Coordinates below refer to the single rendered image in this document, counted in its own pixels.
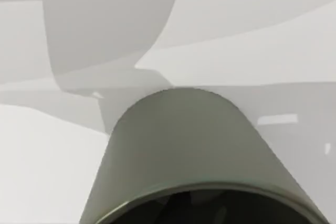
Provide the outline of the grey-green cup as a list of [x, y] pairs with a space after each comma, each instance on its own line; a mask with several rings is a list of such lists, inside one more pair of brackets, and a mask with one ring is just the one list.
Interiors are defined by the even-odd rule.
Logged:
[[139, 99], [113, 125], [79, 224], [336, 224], [336, 85]]

